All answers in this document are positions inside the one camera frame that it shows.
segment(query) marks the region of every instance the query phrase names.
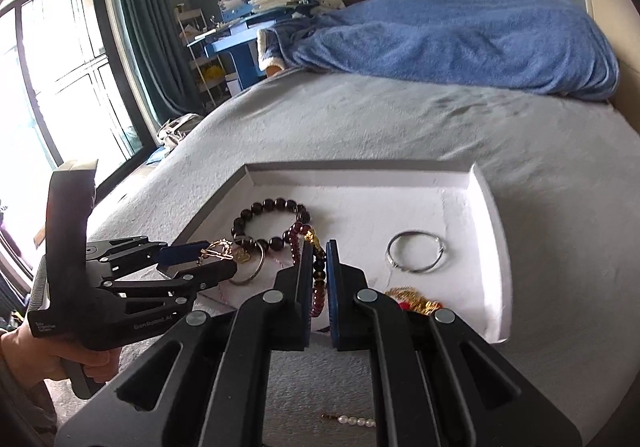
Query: wrist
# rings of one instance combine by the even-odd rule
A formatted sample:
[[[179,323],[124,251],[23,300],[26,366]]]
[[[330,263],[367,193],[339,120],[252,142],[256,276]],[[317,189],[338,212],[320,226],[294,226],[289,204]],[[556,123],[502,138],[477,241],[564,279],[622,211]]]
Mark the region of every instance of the wrist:
[[[0,351],[4,363],[14,376],[15,381],[25,391],[30,390],[45,377],[40,376],[26,359],[24,348],[20,348],[18,330],[0,335]]]

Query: white tray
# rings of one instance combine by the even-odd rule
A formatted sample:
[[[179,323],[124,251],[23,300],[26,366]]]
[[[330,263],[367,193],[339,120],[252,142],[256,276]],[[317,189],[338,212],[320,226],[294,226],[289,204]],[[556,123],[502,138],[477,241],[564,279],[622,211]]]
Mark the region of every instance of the white tray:
[[[494,199],[477,165],[406,160],[247,164],[211,197],[175,244],[230,239],[232,222],[243,208],[277,197],[304,204],[322,246],[335,239],[340,261],[362,269],[370,287],[384,292],[413,286],[452,308],[488,342],[509,337],[509,255]],[[269,240],[293,221],[290,212],[265,212],[247,224],[246,233]],[[409,229],[444,240],[444,257],[433,271],[404,273],[385,259],[389,239]],[[434,244],[411,238],[395,251],[403,262],[418,267],[433,260]],[[253,265],[240,265],[237,276],[248,275]],[[276,272],[290,265],[288,247],[269,252],[262,271],[247,286],[222,283],[203,294],[237,307],[270,289]],[[312,329],[327,325],[325,308],[313,319]]]

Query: blue blanket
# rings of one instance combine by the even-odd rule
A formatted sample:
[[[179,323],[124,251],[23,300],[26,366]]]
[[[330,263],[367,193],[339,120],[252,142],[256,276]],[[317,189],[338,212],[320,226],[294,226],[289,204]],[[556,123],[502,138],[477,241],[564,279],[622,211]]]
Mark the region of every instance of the blue blanket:
[[[618,61],[567,0],[366,0],[258,34],[260,67],[279,64],[439,84],[605,100]]]

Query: person's arm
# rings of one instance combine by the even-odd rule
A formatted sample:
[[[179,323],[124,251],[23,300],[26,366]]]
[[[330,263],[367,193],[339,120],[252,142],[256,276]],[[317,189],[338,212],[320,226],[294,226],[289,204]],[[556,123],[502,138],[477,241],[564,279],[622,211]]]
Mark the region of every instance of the person's arm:
[[[60,358],[84,364],[88,377],[96,382],[106,382],[118,372],[120,349],[90,351],[63,338],[36,339],[26,321],[17,330],[0,335],[3,447],[12,447],[10,438],[6,436],[9,426],[21,441],[28,437],[34,446],[52,445],[56,433],[56,412],[44,380],[67,378]]]

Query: sleeve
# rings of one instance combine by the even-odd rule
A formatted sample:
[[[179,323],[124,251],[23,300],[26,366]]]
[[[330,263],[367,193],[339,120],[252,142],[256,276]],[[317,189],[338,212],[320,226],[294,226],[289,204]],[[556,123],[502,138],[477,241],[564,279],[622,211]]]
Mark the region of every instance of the sleeve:
[[[0,355],[2,447],[52,446],[56,421],[56,410],[45,383],[40,382],[30,391],[23,390]]]

